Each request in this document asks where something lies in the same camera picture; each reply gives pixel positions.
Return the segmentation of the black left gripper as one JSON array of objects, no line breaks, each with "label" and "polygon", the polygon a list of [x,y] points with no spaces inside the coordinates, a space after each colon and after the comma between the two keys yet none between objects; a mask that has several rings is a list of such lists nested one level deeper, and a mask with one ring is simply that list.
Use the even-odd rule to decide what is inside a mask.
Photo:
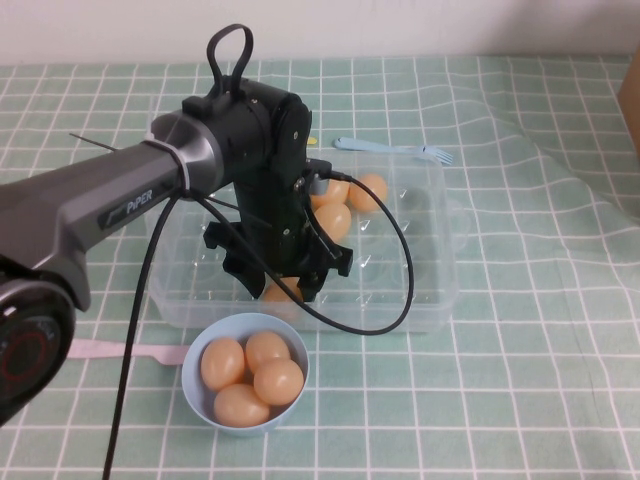
[{"label": "black left gripper", "polygon": [[286,185],[274,172],[262,169],[233,183],[240,220],[226,227],[210,223],[204,233],[207,247],[226,251],[224,271],[258,299],[265,288],[265,272],[235,238],[240,235],[276,273],[298,276],[304,302],[313,302],[330,270],[349,275],[353,251],[338,245],[319,225],[311,205],[316,183],[325,184],[329,163],[308,163]]}]

